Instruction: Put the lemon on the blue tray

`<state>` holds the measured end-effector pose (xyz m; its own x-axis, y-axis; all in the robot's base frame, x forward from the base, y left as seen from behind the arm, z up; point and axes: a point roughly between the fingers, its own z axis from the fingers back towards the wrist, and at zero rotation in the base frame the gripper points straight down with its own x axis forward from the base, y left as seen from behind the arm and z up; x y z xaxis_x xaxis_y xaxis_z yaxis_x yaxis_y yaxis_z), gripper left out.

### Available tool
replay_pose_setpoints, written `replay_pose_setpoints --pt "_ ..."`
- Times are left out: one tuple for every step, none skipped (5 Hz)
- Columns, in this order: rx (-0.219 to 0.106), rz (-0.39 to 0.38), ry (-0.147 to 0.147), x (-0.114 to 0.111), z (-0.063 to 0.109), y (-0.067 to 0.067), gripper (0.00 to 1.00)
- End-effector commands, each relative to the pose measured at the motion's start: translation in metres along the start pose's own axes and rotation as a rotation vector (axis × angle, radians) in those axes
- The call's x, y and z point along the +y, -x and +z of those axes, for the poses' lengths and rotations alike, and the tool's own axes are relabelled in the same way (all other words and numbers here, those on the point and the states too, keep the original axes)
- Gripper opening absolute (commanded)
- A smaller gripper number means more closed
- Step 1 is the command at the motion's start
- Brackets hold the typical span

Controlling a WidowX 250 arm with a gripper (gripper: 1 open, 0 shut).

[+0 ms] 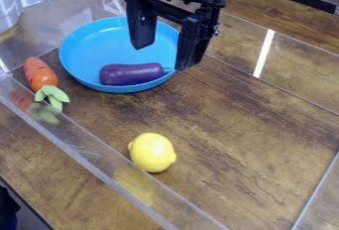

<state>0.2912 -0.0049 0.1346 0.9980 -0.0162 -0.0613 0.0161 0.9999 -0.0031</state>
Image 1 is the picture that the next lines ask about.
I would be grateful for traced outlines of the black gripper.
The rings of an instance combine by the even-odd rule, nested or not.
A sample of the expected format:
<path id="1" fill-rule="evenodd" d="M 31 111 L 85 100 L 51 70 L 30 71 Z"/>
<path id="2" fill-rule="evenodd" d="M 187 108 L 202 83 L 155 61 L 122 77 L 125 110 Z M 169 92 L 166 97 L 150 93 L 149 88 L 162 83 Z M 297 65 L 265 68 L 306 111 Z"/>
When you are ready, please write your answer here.
<path id="1" fill-rule="evenodd" d="M 226 1 L 167 1 L 182 1 L 186 5 L 198 3 L 201 7 L 191 13 L 161 0 L 126 0 L 130 40 L 138 50 L 154 44 L 158 16 L 178 24 L 183 22 L 175 64 L 175 68 L 183 70 L 198 64 L 203 58 L 213 37 L 209 25 L 218 25 L 221 9 L 226 7 Z"/>

